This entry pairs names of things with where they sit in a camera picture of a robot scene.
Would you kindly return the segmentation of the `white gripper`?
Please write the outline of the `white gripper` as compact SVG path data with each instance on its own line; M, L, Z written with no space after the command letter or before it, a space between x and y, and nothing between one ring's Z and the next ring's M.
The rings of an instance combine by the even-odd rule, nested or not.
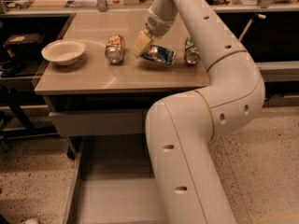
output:
M136 58L140 57L141 54L148 48L153 42L151 35L156 37L164 36L172 27L174 19L166 19L157 15L150 7L145 17L145 28L149 31L141 31L133 45L133 54Z

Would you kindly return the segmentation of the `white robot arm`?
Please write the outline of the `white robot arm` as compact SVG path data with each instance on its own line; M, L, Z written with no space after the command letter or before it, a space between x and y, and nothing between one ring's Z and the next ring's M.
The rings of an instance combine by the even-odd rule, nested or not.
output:
M146 140L168 224L236 224L207 144L261 111L263 77L205 0L153 0L133 53L181 17L209 76L207 87L167 96L146 116Z

